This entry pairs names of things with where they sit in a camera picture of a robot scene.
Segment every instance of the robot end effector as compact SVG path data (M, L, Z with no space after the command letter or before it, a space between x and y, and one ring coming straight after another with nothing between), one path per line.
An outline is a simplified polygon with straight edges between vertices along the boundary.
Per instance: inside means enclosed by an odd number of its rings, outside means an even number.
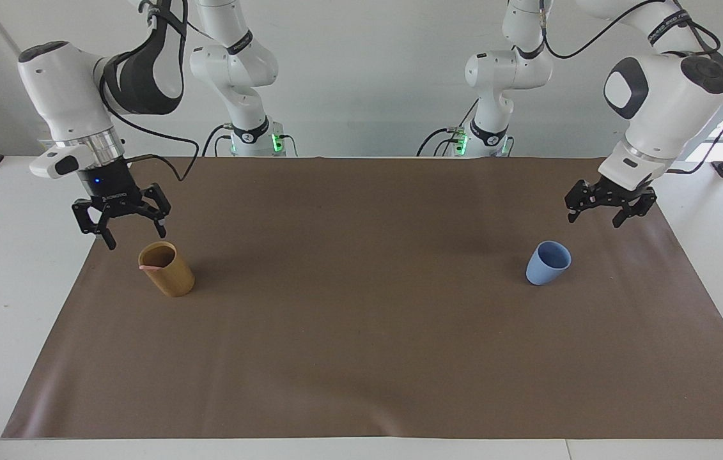
M605 96L630 127L601 164L598 183L578 181L565 200L570 222L584 210L620 207L613 220L619 227L627 218L648 213L657 200L650 184L717 113L723 65L698 55L628 57L610 73Z
M633 0L578 0L590 15L609 18ZM723 56L719 39L698 26L677 0L634 6L624 23L639 29L658 54L620 61L604 94L613 111L630 122L622 140L599 168L598 183L578 181L566 195L569 221L597 206L621 207L614 219L645 216L657 196L650 184L670 168L688 142L705 128L723 103ZM717 42L712 49L703 30Z
M23 84L55 140L31 163L31 172L43 178L77 172L90 199L75 201L72 211L81 231L100 236L110 249L116 242L108 221L124 215L151 219L164 238L171 204L156 183L144 189L134 183L122 156L122 142L93 80L92 62L96 56L67 42L32 47L19 56ZM100 212L97 222L92 221L90 208Z

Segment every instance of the black clamp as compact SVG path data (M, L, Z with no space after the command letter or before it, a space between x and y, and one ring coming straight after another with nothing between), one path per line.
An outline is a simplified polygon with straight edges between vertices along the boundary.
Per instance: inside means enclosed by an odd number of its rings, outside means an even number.
M243 143L255 144L268 129L270 129L270 120L265 116L265 121L258 128L244 130L233 126L233 133L239 136Z
M501 143L501 140L504 138L504 136L506 136L506 133L509 130L507 126L506 129L504 129L500 133L490 133L485 129L479 128L478 125L475 124L474 119L472 120L472 123L469 123L469 129L472 131L472 134L474 134L475 137L482 140L483 145L489 146L490 148L498 146L498 144Z
M124 215L141 215L151 219L160 238L165 238L165 217L171 213L171 203L159 184L153 183L140 190L122 158L96 169L78 171L77 175L91 195L90 200L81 199L72 204L74 217L83 233L101 236L108 249L113 250L116 241L108 230L108 221ZM153 201L156 207L143 198ZM89 215L91 208L100 211L97 222Z
M622 208L612 219L615 228L619 228L630 217L644 217L657 201L657 193L649 184L642 184L631 192L604 176L594 185L579 180L566 194L568 221L574 224L581 212L598 206Z

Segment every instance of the brown table mat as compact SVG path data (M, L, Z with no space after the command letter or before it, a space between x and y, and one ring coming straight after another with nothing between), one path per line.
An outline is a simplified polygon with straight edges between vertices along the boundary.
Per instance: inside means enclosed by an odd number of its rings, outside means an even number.
M566 220L597 165L138 163L197 286L160 294L153 226L113 221L4 437L723 438L723 320L662 212ZM534 287L546 239L574 264Z

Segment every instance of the green led light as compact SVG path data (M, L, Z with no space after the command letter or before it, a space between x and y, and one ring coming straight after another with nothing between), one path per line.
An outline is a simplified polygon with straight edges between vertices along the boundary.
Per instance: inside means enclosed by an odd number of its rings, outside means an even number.
M466 145L468 143L469 143L469 136L464 134L463 139L461 139L460 142L458 142L458 144L460 144L460 146L461 146L460 150L458 151L458 155L461 155L461 157L463 155L466 155Z
M282 149L284 148L284 143L282 142L282 140L276 134L271 134L271 136L273 137L273 150L282 151Z

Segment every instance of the cup rim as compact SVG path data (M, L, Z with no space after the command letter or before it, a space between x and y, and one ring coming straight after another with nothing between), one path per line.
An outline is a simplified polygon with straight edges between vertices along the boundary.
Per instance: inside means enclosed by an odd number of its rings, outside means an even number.
M174 258L171 259L171 262L168 262L168 265L166 265L163 268L168 268L169 266L171 266L171 264L173 264L174 261L176 260L177 254L179 254L179 252L176 250L175 245L173 243L171 243L170 241L155 241L155 242L151 243L150 245L147 245L147 247L144 247L142 250L139 251L139 256L137 256L137 263L139 265L144 265L143 256L146 253L148 253L148 251L154 250L159 247L166 247L166 248L169 248L170 250L174 251Z
M546 262L543 262L543 258L540 257L540 248L542 248L544 244L552 244L552 245L555 245L555 247L557 247L559 250L563 250L566 253L566 257L568 257L568 264L566 264L566 266L562 267L562 268L554 268L551 265L546 264ZM561 270L562 271L562 270L566 270L569 267L571 267L571 251L568 250L568 247L565 247L565 245L563 245L562 243L559 243L557 241L554 241L554 240L541 241L540 244L537 245L537 249L534 250L534 253L537 255L538 258L540 258L540 262L543 262L543 265L545 265L546 267L549 267L553 270Z

